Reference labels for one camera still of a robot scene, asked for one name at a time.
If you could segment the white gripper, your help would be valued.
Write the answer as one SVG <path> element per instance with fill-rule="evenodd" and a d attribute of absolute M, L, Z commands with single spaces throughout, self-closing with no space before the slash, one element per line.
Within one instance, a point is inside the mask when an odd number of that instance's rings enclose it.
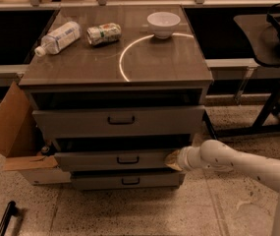
<path fill-rule="evenodd" d="M 176 171 L 181 171 L 182 169 L 192 171 L 193 169 L 201 168 L 199 147 L 183 147 L 180 150 L 175 150 L 165 157 L 164 163 Z"/>

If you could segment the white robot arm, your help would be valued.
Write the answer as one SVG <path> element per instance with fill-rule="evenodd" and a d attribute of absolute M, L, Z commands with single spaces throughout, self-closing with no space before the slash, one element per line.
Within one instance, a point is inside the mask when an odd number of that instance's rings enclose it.
<path fill-rule="evenodd" d="M 279 193 L 271 236 L 280 236 L 280 160 L 235 150 L 217 140 L 207 140 L 199 147 L 179 148 L 165 157 L 164 163 L 177 171 L 196 168 L 222 170 L 231 168 Z"/>

